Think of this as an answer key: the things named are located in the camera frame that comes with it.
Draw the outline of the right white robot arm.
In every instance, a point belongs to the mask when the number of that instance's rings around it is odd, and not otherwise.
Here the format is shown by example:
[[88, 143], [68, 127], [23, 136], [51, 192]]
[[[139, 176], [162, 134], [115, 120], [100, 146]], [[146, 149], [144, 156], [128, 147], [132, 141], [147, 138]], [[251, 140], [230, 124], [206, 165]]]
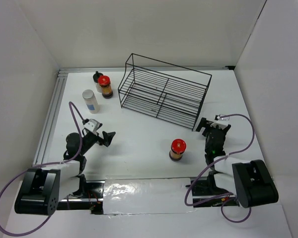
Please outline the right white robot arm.
[[226, 134], [231, 128], [228, 119], [219, 115], [214, 121], [202, 118], [196, 131], [202, 128], [206, 164], [211, 171], [203, 185], [195, 185], [193, 190], [201, 188], [214, 195], [229, 192], [243, 208], [278, 202], [277, 188], [264, 161], [241, 160], [224, 151]]

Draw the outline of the black-cap shaker bottle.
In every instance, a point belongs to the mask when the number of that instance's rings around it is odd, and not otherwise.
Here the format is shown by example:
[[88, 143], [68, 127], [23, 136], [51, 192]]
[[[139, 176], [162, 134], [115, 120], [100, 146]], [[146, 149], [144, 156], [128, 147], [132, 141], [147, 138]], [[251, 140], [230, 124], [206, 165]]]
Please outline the black-cap shaker bottle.
[[103, 74], [99, 71], [96, 71], [95, 74], [93, 75], [93, 81], [94, 81], [94, 84], [96, 86], [96, 90], [98, 93], [101, 93], [102, 92], [102, 89], [98, 83], [98, 79], [99, 77], [103, 76]]

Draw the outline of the white bottle silver cap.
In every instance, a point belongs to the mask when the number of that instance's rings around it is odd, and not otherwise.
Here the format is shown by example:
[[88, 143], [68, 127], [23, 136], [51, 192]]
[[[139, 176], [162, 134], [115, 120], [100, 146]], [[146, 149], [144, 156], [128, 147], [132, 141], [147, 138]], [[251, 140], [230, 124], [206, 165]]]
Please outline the white bottle silver cap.
[[82, 93], [82, 97], [85, 101], [87, 108], [92, 114], [96, 114], [99, 112], [100, 106], [92, 90], [90, 89], [84, 90]]

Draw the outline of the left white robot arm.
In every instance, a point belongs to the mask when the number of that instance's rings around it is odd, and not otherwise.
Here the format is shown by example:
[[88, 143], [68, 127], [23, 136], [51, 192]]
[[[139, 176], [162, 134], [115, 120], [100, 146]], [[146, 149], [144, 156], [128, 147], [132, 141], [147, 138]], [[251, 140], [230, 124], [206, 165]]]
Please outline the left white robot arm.
[[115, 134], [103, 131], [103, 136], [100, 137], [89, 131], [82, 137], [82, 148], [78, 156], [66, 163], [79, 149], [79, 134], [69, 134], [66, 137], [67, 150], [62, 163], [26, 171], [15, 200], [15, 212], [51, 216], [58, 203], [71, 193], [77, 198], [84, 197], [88, 192], [88, 185], [83, 182], [83, 171], [87, 162], [84, 155], [94, 144], [108, 147]]

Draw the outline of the red-lid sauce jar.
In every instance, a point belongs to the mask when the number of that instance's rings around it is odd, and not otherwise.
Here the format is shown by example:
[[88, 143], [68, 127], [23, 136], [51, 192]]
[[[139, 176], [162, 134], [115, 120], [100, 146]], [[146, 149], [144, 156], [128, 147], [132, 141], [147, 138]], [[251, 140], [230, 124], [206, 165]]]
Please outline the red-lid sauce jar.
[[106, 99], [109, 99], [113, 96], [113, 90], [111, 88], [111, 81], [109, 76], [103, 75], [99, 77], [98, 83], [102, 89], [102, 96]]
[[169, 151], [169, 157], [173, 161], [180, 161], [183, 153], [186, 150], [186, 143], [182, 139], [175, 139], [172, 141]]

